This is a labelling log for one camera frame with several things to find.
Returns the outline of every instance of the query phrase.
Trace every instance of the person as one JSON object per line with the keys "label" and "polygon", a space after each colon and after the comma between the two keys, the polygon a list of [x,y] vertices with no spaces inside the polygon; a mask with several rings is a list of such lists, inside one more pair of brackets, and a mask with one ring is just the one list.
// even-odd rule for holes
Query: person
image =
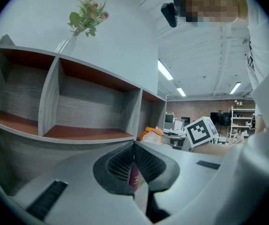
{"label": "person", "polygon": [[[269,17],[255,0],[180,0],[178,17],[197,27],[234,23],[241,20],[249,29],[247,70],[253,90],[269,73]],[[263,132],[265,123],[258,106],[255,107],[256,130]],[[229,147],[216,144],[198,146],[194,152],[225,155]]]}
{"label": "person", "polygon": [[242,134],[242,130],[239,129],[238,132],[233,136],[233,143],[238,144],[244,142],[244,135]]}

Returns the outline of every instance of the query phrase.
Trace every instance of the person's neck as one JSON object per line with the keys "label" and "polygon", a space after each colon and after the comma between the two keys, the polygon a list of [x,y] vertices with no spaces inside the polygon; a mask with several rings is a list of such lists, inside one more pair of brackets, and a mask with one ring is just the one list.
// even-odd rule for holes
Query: person's neck
{"label": "person's neck", "polygon": [[237,0],[238,2],[238,20],[248,24],[248,5],[246,0]]}

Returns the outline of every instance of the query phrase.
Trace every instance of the white wall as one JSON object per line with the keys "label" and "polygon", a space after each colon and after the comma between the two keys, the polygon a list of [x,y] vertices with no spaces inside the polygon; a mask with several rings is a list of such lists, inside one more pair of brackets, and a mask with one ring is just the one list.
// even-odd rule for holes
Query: white wall
{"label": "white wall", "polygon": [[[0,37],[15,45],[55,51],[70,35],[69,14],[76,0],[11,0],[0,14]],[[128,0],[107,0],[109,19],[96,37],[78,37],[73,57],[112,71],[157,93],[158,49],[151,16]]]}

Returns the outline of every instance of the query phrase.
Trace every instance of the black monitor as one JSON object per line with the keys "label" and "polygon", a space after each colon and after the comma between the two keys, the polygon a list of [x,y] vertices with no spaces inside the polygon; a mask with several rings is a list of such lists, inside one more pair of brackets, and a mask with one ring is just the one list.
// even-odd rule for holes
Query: black monitor
{"label": "black monitor", "polygon": [[166,114],[165,122],[173,122],[174,115],[173,114]]}
{"label": "black monitor", "polygon": [[219,126],[231,125],[231,113],[230,112],[211,112],[210,119],[215,125],[219,125]]}

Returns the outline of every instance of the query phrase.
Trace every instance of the brick wall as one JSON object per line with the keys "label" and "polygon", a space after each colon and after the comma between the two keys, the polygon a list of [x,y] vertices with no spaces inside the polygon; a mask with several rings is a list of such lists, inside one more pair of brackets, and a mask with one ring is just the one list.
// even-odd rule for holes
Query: brick wall
{"label": "brick wall", "polygon": [[[242,100],[242,102],[243,108],[255,108],[255,102],[252,100]],[[234,105],[234,100],[168,102],[167,112],[174,113],[176,118],[191,118],[193,122],[201,117],[210,117],[210,113],[217,113],[218,110],[227,113],[228,108]],[[252,113],[244,112],[243,115],[252,116]],[[245,121],[236,120],[235,123],[244,125]],[[227,127],[222,127],[221,133],[221,136],[226,136]]]}

